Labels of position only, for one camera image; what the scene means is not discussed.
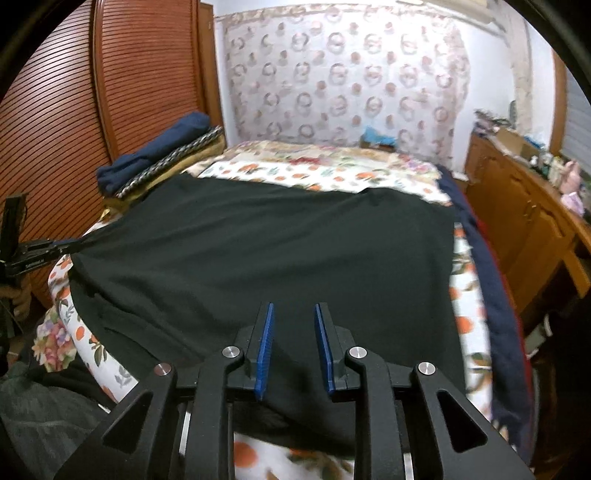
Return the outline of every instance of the bed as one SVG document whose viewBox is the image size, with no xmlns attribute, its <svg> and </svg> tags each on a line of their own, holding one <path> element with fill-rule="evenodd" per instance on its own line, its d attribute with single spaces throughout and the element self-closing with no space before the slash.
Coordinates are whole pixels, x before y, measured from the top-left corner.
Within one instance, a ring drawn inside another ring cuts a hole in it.
<svg viewBox="0 0 591 480">
<path fill-rule="evenodd" d="M 312 192 L 359 194 L 379 187 L 429 204 L 454 208 L 450 196 L 439 186 L 442 173 L 435 166 L 406 155 L 360 148 L 246 142 L 220 156 L 196 162 L 181 175 L 225 182 L 264 183 Z M 106 211 L 87 234 L 113 225 L 121 216 Z M 511 442 L 508 426 L 495 418 L 492 408 L 497 372 L 493 371 L 495 353 L 491 353 L 489 336 L 491 319 L 487 316 L 472 247 L 460 219 L 458 216 L 453 228 L 449 299 L 460 340 L 466 395 Z M 124 362 L 118 361 L 117 355 L 102 343 L 101 335 L 90 328 L 79 312 L 70 288 L 69 272 L 73 266 L 72 258 L 65 256 L 50 274 L 54 307 L 37 330 L 34 352 L 40 363 L 52 369 L 67 367 L 72 358 L 79 355 L 103 391 L 117 403 L 137 384 L 138 378 Z M 520 445 L 517 443 L 514 447 L 518 449 Z M 352 478 L 354 469 L 351 458 L 322 451 L 289 449 L 240 433 L 235 434 L 235 465 L 236 477 L 245 480 L 345 479 Z"/>
</svg>

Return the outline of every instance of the triangular cutout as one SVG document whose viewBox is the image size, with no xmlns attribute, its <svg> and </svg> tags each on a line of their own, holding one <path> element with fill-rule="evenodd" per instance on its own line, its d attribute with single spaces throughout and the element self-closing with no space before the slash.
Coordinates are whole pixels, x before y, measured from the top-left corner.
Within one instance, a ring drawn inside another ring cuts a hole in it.
<svg viewBox="0 0 591 480">
<path fill-rule="evenodd" d="M 439 391 L 437 399 L 443 412 L 452 447 L 457 453 L 483 446 L 486 443 L 485 433 L 448 392 Z"/>
<path fill-rule="evenodd" d="M 129 410 L 105 433 L 103 444 L 131 455 L 138 446 L 151 403 L 152 392 L 140 395 Z"/>
</svg>

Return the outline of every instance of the wooden wardrobe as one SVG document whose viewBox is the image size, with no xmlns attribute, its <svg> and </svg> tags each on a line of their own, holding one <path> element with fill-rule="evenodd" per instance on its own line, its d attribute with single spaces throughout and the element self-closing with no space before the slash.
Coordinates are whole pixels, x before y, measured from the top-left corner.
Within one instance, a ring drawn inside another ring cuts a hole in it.
<svg viewBox="0 0 591 480">
<path fill-rule="evenodd" d="M 213 7 L 86 0 L 0 103 L 0 202 L 28 192 L 21 240 L 80 236 L 100 215 L 95 171 L 191 111 L 222 124 Z M 49 268 L 32 275 L 45 305 Z"/>
</svg>

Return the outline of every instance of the white wall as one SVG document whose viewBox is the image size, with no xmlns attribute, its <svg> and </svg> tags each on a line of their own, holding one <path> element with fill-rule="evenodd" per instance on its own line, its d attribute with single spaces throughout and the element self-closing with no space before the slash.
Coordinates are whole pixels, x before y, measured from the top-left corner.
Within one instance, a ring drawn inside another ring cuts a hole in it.
<svg viewBox="0 0 591 480">
<path fill-rule="evenodd" d="M 280 5 L 313 3 L 301 0 L 213 0 L 215 15 L 228 15 L 239 11 L 254 10 Z M 396 0 L 368 2 L 374 5 L 393 5 Z M 508 116 L 509 104 L 515 99 L 515 87 L 511 72 L 509 50 L 503 40 L 483 29 L 457 21 L 462 32 L 471 65 L 470 90 L 464 108 L 456 120 L 453 145 L 453 169 L 463 171 L 470 143 L 470 134 L 475 121 L 474 110 L 485 109 L 497 115 Z M 216 23 L 217 70 L 220 79 L 222 112 L 229 146 L 239 142 L 234 114 L 230 102 L 230 89 L 226 75 L 223 48 L 223 28 Z"/>
<path fill-rule="evenodd" d="M 554 126 L 556 77 L 552 47 L 538 31 L 527 24 L 531 43 L 533 75 L 532 133 L 537 140 L 550 145 Z"/>
</svg>

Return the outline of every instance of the folded yellow garment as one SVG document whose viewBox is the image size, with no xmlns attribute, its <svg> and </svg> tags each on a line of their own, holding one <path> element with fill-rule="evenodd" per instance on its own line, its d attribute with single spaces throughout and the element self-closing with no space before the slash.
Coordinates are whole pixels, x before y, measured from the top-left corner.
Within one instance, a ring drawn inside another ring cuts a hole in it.
<svg viewBox="0 0 591 480">
<path fill-rule="evenodd" d="M 195 165 L 199 162 L 203 162 L 204 168 L 206 168 L 207 166 L 209 166 L 209 164 L 211 164 L 211 162 L 207 161 L 213 160 L 213 157 L 217 155 L 221 155 L 225 148 L 226 138 L 223 135 L 220 135 L 217 139 L 215 139 L 209 145 L 205 146 L 202 150 L 188 155 L 178 163 L 172 165 L 168 170 L 163 171 L 160 175 L 148 182 L 146 185 L 142 185 L 141 187 L 138 187 L 136 190 L 133 190 L 124 199 L 119 200 L 114 197 L 106 197 L 103 199 L 103 205 L 105 209 L 108 210 L 110 213 L 125 213 L 129 209 L 129 207 L 134 203 L 134 201 L 136 201 L 146 192 L 153 189 L 159 183 L 163 182 L 166 179 L 169 179 L 173 175 L 176 175 L 177 173 L 180 173 L 186 168 L 191 167 L 192 165 Z M 103 216 L 105 216 L 106 214 L 107 212 L 103 212 L 101 218 L 103 218 Z"/>
</svg>

